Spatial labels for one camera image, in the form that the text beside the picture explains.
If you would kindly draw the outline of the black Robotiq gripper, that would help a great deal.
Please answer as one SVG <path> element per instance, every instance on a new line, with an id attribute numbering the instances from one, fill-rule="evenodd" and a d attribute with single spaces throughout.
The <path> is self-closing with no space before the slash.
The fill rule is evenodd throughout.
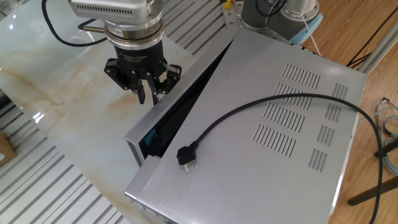
<path id="1" fill-rule="evenodd" d="M 131 90 L 137 95 L 140 104 L 146 98 L 141 80 L 147 80 L 156 105 L 158 94 L 167 95 L 181 78 L 182 67 L 165 62 L 162 41 L 146 49 L 115 47 L 115 51 L 118 59 L 109 58 L 104 72 L 123 90 Z"/>

